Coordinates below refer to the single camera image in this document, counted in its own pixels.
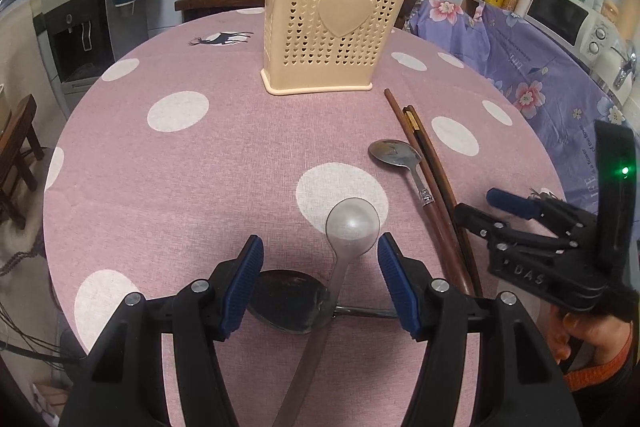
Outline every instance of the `human hand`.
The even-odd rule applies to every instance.
[[[615,359],[625,347],[631,324],[612,315],[567,313],[563,316],[557,306],[551,306],[546,343],[556,363],[571,356],[569,338],[575,337],[594,346],[591,365],[604,365]]]

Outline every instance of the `white microwave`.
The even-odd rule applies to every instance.
[[[578,0],[532,0],[525,20],[590,69],[601,51],[620,40],[611,21]]]

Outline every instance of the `polka dot tablecloth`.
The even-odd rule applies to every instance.
[[[489,210],[491,187],[562,195],[517,110],[436,46],[395,30],[373,90],[277,97],[260,79],[263,24],[262,9],[240,10],[162,33],[106,71],[71,115],[46,182],[44,231],[56,293],[87,349],[127,293],[172,295],[235,257],[252,233],[264,241],[263,269],[326,282],[334,256],[324,222],[352,196],[375,206],[381,232],[392,232],[406,256],[441,276],[408,172],[367,153],[375,140],[405,139],[386,87],[416,108],[458,201]],[[493,296],[486,244],[471,241]],[[350,267],[342,304],[391,308],[374,250]],[[476,340],[457,425],[471,415]],[[305,342],[247,313],[217,345],[242,427],[271,425]],[[336,319],[297,425],[400,425],[424,348],[397,321]],[[180,427],[170,336],[163,349],[170,416]]]

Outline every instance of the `chopstick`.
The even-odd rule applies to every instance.
[[[474,257],[473,250],[471,249],[471,244],[469,243],[469,237],[468,235],[466,235],[466,230],[460,227],[460,225],[456,223],[456,220],[454,218],[454,208],[457,204],[457,201],[455,195],[453,194],[453,189],[449,184],[447,174],[444,171],[440,158],[438,158],[438,154],[436,153],[435,147],[433,146],[433,143],[431,142],[426,129],[422,125],[420,117],[414,109],[414,106],[409,105],[402,111],[404,112],[405,117],[407,117],[407,119],[409,120],[409,124],[411,124],[414,129],[414,136],[416,141],[418,142],[418,145],[420,146],[420,152],[422,152],[422,156],[427,161],[427,165],[433,173],[433,177],[438,186],[438,190],[440,191],[444,204],[447,207],[447,214],[449,214],[449,219],[451,220],[451,224],[460,245],[460,254],[462,255],[466,270],[471,276],[471,280],[474,284],[474,290],[476,291],[476,296],[482,297],[482,284],[480,282],[478,266],[476,266],[476,258]]]
[[[402,126],[402,130],[406,135],[407,141],[415,150],[420,150],[420,146],[414,137],[414,130],[409,125],[409,121],[404,117],[404,113],[400,110],[398,102],[396,102],[395,97],[389,89],[385,89],[385,97],[391,106],[391,109],[393,109],[396,118],[398,118],[398,121]],[[436,247],[438,259],[442,264],[444,276],[463,293],[475,296],[474,285],[471,277],[466,270],[461,255],[454,246],[457,243],[457,239],[453,232],[453,226],[449,219],[446,206],[442,200],[442,195],[438,190],[438,185],[435,182],[433,173],[430,171],[424,158],[421,158],[420,160],[420,169],[427,181],[427,185],[429,185],[429,188],[433,193],[435,204],[425,204],[425,206],[422,207],[422,210],[427,218],[431,238],[433,239]]]

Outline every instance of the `wicker basket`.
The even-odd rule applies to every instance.
[[[271,94],[371,89],[403,0],[265,0]]]

